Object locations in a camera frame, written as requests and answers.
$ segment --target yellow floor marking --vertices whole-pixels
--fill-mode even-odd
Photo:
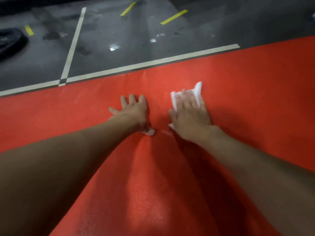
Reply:
[[[183,11],[177,13],[176,15],[174,15],[174,16],[168,18],[167,20],[161,22],[161,24],[162,24],[162,25],[165,25],[165,24],[169,23],[170,21],[174,20],[175,18],[177,18],[177,17],[183,15],[183,14],[186,13],[186,12],[187,12],[187,10],[183,10]]]
[[[131,3],[131,4],[130,4],[130,6],[129,6],[129,7],[127,7],[127,9],[126,9],[126,10],[124,10],[124,12],[123,12],[123,13],[121,13],[120,15],[121,15],[121,16],[126,15],[126,14],[127,14],[127,12],[128,12],[128,11],[130,11],[130,9],[131,9],[131,8],[132,8],[135,4],[136,4],[136,2]]]
[[[34,35],[34,32],[32,31],[32,29],[30,28],[29,25],[24,26],[26,32],[28,33],[29,36]]]

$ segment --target red rubber floor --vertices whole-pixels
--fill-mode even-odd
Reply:
[[[0,151],[101,123],[120,95],[144,94],[156,135],[125,140],[51,235],[277,235],[215,160],[168,128],[170,92],[202,81],[215,124],[315,171],[314,49],[311,36],[0,98]]]

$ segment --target black tire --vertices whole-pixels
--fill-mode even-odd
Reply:
[[[23,49],[28,38],[17,28],[0,29],[0,61]]]

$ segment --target white rag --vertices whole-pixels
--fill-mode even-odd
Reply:
[[[201,95],[201,86],[202,86],[202,82],[198,82],[195,85],[194,89],[190,89],[193,92],[194,96],[195,96],[195,99],[197,101],[198,106],[200,106],[199,97]],[[181,95],[181,92],[175,92],[175,91],[171,92],[172,104],[173,104],[173,108],[174,108],[175,111],[177,111],[176,95],[178,95],[178,94]],[[172,129],[174,129],[173,123],[169,124],[169,126]]]

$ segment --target white floor marking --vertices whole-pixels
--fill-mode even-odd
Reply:
[[[34,84],[34,85],[25,86],[25,87],[0,91],[0,96],[5,96],[5,95],[9,95],[9,94],[14,94],[14,93],[21,93],[21,92],[25,92],[25,91],[34,90],[34,89],[40,89],[40,88],[58,85],[59,81],[60,80],[58,79],[58,80],[49,81],[46,83]]]
[[[68,53],[68,56],[67,56],[67,60],[65,61],[65,67],[63,68],[61,79],[66,79],[68,77],[70,66],[71,66],[71,62],[72,62],[72,59],[73,59],[73,54],[74,54],[74,51],[76,50],[77,41],[79,39],[79,34],[80,34],[80,31],[81,31],[85,10],[86,10],[86,7],[83,7],[82,11],[81,11],[81,15],[80,15],[79,21],[78,21],[78,24],[77,24],[76,31],[75,31],[74,36],[73,36],[73,40],[72,40],[72,43],[71,43],[71,46],[70,46],[70,50],[69,50],[69,53]]]
[[[172,61],[176,61],[176,60],[212,54],[212,53],[216,53],[216,52],[220,52],[220,51],[237,49],[237,48],[240,48],[240,46],[238,44],[229,45],[229,46],[222,46],[222,47],[217,47],[217,48],[213,48],[213,49],[209,49],[209,50],[197,51],[197,52],[183,54],[183,55],[177,55],[177,56],[173,56],[173,57],[169,57],[169,58],[152,60],[152,61],[148,61],[148,62],[144,62],[144,63],[133,64],[133,65],[128,65],[128,66],[119,67],[119,68],[115,68],[115,69],[104,70],[104,71],[100,71],[100,72],[96,72],[96,73],[79,75],[79,76],[67,78],[67,83],[78,81],[78,80],[89,79],[89,78],[95,78],[95,77],[99,77],[99,76],[103,76],[103,75],[119,73],[122,71],[128,71],[128,70],[132,70],[132,69],[138,69],[138,68],[148,67],[148,66],[152,66],[152,65],[172,62]],[[65,85],[65,83],[59,84],[59,82],[60,82],[60,80],[58,79],[58,80],[54,80],[54,81],[50,81],[50,82],[46,82],[46,83],[40,83],[40,84],[34,84],[34,85],[29,85],[29,86],[15,88],[15,89],[4,90],[4,91],[0,91],[0,96],[5,96],[5,95],[15,94],[15,93],[21,93],[21,92],[25,92],[25,91],[29,91],[29,90],[35,90],[35,89],[50,87],[50,86],[54,86],[54,85],[56,85],[56,86],[64,86]]]
[[[84,80],[84,79],[95,78],[95,77],[99,77],[99,76],[103,76],[103,75],[110,75],[110,74],[119,73],[119,72],[123,72],[123,71],[129,71],[132,69],[139,69],[139,68],[148,67],[148,66],[152,66],[152,65],[163,64],[163,63],[177,61],[177,60],[181,60],[181,59],[187,59],[187,58],[191,58],[191,57],[197,57],[197,56],[201,56],[201,55],[207,55],[207,54],[212,54],[212,53],[216,53],[216,52],[237,49],[237,48],[240,48],[240,46],[238,44],[233,44],[233,45],[229,45],[229,46],[222,46],[222,47],[217,47],[217,48],[213,48],[213,49],[202,50],[202,51],[192,52],[192,53],[183,54],[183,55],[177,55],[177,56],[164,58],[164,59],[152,60],[152,61],[143,62],[143,63],[139,63],[139,64],[132,64],[132,65],[124,66],[124,67],[99,71],[99,72],[95,72],[95,73],[91,73],[91,74],[69,77],[69,78],[67,78],[67,83],[79,81],[79,80]]]

